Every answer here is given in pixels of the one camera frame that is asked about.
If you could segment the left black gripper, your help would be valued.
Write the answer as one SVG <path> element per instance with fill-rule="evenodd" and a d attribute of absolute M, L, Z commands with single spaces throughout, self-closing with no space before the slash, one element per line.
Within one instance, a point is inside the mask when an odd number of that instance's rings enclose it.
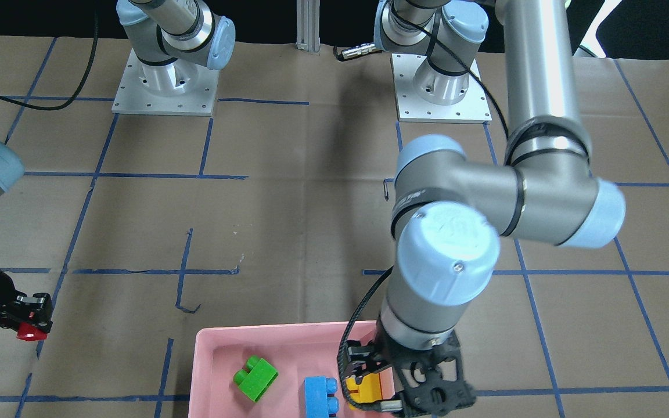
<path fill-rule="evenodd" d="M 399 417 L 446 416 L 476 403 L 474 387 L 464 377 L 461 344 L 451 330 L 440 344 L 427 349 L 401 345 L 383 328 L 377 328 L 375 341 L 347 340 L 343 351 L 344 378 L 362 383 L 365 376 L 381 373 L 393 366 L 402 385 Z"/>

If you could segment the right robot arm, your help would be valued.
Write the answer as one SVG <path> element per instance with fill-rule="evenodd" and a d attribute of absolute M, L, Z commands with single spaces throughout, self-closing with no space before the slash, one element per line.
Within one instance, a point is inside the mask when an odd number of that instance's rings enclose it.
<path fill-rule="evenodd" d="M 119 1 L 119 22 L 132 43 L 111 110 L 133 116 L 209 116 L 218 72 L 233 54 L 236 27 L 203 1 Z M 23 177 L 21 159 L 0 142 L 0 196 Z M 42 341 L 52 328 L 46 292 L 28 296 L 0 270 L 0 328 Z"/>

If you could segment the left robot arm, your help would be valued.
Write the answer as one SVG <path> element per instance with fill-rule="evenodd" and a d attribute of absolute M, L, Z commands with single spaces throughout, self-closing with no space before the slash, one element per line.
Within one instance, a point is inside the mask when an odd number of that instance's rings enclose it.
<path fill-rule="evenodd" d="M 444 416 L 474 405 L 454 330 L 488 285 L 500 238 L 602 248 L 625 219 L 615 183 L 592 176 L 563 1 L 491 1 L 504 26 L 505 163 L 472 163 L 456 141 L 401 150 L 394 265 L 366 292 L 338 344 L 343 398 L 363 411 Z"/>

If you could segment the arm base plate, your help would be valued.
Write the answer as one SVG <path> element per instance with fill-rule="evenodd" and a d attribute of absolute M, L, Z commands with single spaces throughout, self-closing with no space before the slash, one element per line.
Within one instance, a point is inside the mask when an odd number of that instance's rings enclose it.
<path fill-rule="evenodd" d="M 425 56 L 392 55 L 400 122 L 491 122 L 484 89 L 470 74 L 452 77 L 431 68 Z"/>
<path fill-rule="evenodd" d="M 220 71 L 177 60 L 149 66 L 130 51 L 111 110 L 132 116 L 213 115 Z"/>

